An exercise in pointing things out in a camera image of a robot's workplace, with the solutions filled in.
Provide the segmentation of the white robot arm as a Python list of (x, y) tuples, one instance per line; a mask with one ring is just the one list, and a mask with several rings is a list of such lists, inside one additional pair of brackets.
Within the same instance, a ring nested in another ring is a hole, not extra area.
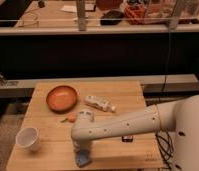
[(82, 110), (76, 115), (71, 139), (77, 151), (88, 151), (94, 140), (158, 131), (175, 132), (173, 171), (199, 171), (199, 95), (101, 121)]

